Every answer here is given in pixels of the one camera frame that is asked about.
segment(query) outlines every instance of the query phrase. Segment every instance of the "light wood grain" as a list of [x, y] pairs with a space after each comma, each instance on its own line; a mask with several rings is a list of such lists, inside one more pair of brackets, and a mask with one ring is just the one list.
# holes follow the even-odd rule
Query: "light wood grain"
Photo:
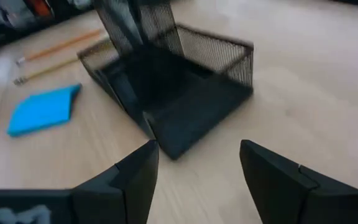
[[[358, 7], [313, 0], [183, 0], [184, 24], [251, 40], [255, 93], [180, 160], [161, 153], [149, 223], [261, 223], [242, 175], [241, 139], [358, 188]], [[0, 188], [74, 187], [147, 141], [80, 63], [16, 87], [11, 80], [72, 57], [92, 41], [17, 68], [36, 52], [101, 27], [92, 12], [0, 49]], [[82, 82], [72, 120], [6, 135], [29, 94]]]

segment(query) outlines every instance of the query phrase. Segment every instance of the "black mesh desk organizer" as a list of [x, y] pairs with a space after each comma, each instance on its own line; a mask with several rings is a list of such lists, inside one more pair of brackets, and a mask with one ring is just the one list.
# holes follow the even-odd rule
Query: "black mesh desk organizer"
[[240, 158], [264, 224], [358, 224], [358, 189], [249, 140]]
[[172, 159], [252, 94], [252, 44], [175, 24], [168, 1], [99, 0], [94, 6], [110, 40], [79, 58]]
[[0, 190], [0, 224], [146, 224], [157, 173], [149, 141], [74, 189]]

